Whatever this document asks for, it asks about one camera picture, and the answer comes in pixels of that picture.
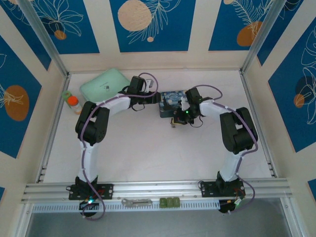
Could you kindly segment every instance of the green block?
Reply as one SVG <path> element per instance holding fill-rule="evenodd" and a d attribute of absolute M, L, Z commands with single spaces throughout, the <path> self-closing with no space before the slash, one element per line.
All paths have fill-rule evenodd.
<path fill-rule="evenodd" d="M 178 197 L 173 198 L 173 206 L 180 207 L 180 199 Z"/>
<path fill-rule="evenodd" d="M 167 208 L 167 199 L 162 197 L 159 199 L 159 207 L 160 208 Z"/>
<path fill-rule="evenodd" d="M 173 198 L 167 197 L 167 207 L 172 208 L 173 207 Z"/>

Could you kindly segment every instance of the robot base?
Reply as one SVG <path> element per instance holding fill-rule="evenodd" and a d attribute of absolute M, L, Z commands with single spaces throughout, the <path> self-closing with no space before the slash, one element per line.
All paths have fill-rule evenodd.
<path fill-rule="evenodd" d="M 97 179 L 93 180 L 91 184 L 95 190 L 100 194 L 103 200 L 111 200 L 113 195 L 113 184 L 97 184 Z M 90 186 L 76 177 L 75 184 L 66 188 L 69 191 L 69 200 L 86 200 L 86 199 L 97 199 L 97 196 L 90 188 Z"/>
<path fill-rule="evenodd" d="M 203 198 L 236 197 L 238 190 L 244 190 L 242 181 L 235 179 L 225 182 L 219 172 L 216 181 L 200 181 L 199 186 Z"/>

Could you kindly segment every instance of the white platform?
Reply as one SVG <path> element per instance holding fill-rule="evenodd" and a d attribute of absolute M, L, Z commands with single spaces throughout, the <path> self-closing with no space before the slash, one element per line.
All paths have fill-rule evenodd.
<path fill-rule="evenodd" d="M 189 89 L 211 84 L 223 91 L 218 102 L 231 108 L 248 107 L 238 71 L 147 70 L 159 81 L 159 91 Z M 141 71 L 123 71 L 131 79 Z M 82 104 L 79 87 L 98 74 L 75 74 L 69 90 Z M 211 88 L 199 87 L 203 97 L 216 97 Z M 80 167 L 80 146 L 75 125 L 78 115 L 64 104 L 44 182 L 74 182 Z M 145 110 L 131 109 L 110 118 L 105 139 L 99 147 L 99 181 L 176 181 L 215 179 L 226 149 L 219 121 L 203 118 L 201 128 L 180 125 L 171 128 L 169 118 L 160 118 L 158 104 Z M 246 156 L 243 178 L 271 177 L 259 142 L 259 151 Z"/>

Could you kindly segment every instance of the aluminum rail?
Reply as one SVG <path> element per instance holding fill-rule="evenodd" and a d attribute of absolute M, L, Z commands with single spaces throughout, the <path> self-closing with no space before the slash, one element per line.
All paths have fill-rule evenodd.
<path fill-rule="evenodd" d="M 286 178 L 246 179 L 256 191 L 256 198 L 290 198 L 292 192 Z M 152 201 L 161 197 L 180 197 L 181 200 L 197 199 L 234 199 L 235 197 L 201 196 L 198 187 L 199 180 L 192 181 L 166 181 L 166 182 L 114 182 L 113 199 L 122 198 L 142 199 L 150 198 Z M 22 203 L 52 203 L 74 202 L 68 200 L 67 186 L 73 183 L 38 183 L 27 184 L 22 196 Z M 252 197 L 252 190 L 245 186 L 246 198 Z"/>

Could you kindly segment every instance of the orange bottle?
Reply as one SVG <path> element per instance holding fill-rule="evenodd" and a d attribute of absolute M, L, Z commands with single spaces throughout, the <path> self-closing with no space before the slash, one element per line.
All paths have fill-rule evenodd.
<path fill-rule="evenodd" d="M 79 115 L 81 113 L 82 106 L 80 105 L 77 97 L 72 95 L 68 98 L 67 102 L 70 105 L 70 107 L 72 108 L 72 110 L 75 112 L 75 114 Z"/>

